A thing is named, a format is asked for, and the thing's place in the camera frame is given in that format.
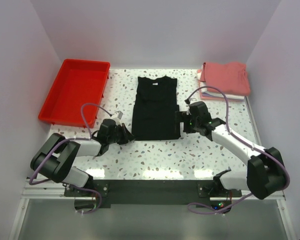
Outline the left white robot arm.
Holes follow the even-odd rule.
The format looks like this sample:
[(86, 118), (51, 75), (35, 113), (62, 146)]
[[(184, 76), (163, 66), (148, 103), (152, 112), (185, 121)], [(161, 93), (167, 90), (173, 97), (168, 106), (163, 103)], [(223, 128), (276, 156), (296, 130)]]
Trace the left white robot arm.
[(65, 138), (54, 133), (32, 158), (30, 167), (34, 175), (30, 184), (34, 182), (37, 174), (41, 174), (49, 181), (76, 186), (76, 191), (82, 196), (88, 196), (93, 191), (93, 177), (73, 166), (77, 157), (102, 156), (111, 144), (125, 145), (135, 137), (128, 131), (124, 123), (117, 119), (105, 119), (100, 128), (93, 132), (89, 138)]

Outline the black t shirt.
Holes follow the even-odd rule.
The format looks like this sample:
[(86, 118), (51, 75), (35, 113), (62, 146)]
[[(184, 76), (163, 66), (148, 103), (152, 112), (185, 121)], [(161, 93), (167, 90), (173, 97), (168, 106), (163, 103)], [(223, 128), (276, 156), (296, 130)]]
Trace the black t shirt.
[(175, 120), (177, 79), (138, 77), (132, 116), (132, 135), (137, 141), (167, 141), (180, 138), (180, 124)]

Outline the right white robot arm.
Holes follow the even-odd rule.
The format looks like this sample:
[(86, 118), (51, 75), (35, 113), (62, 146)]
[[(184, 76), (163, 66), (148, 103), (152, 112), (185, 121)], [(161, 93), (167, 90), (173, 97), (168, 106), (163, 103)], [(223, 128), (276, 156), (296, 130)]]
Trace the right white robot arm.
[(230, 190), (245, 190), (258, 199), (265, 199), (290, 183), (280, 151), (257, 145), (233, 131), (226, 120), (212, 118), (204, 102), (195, 102), (187, 111), (175, 113), (185, 133), (199, 133), (226, 148), (247, 167), (245, 172), (224, 170), (213, 178), (213, 192), (225, 196)]

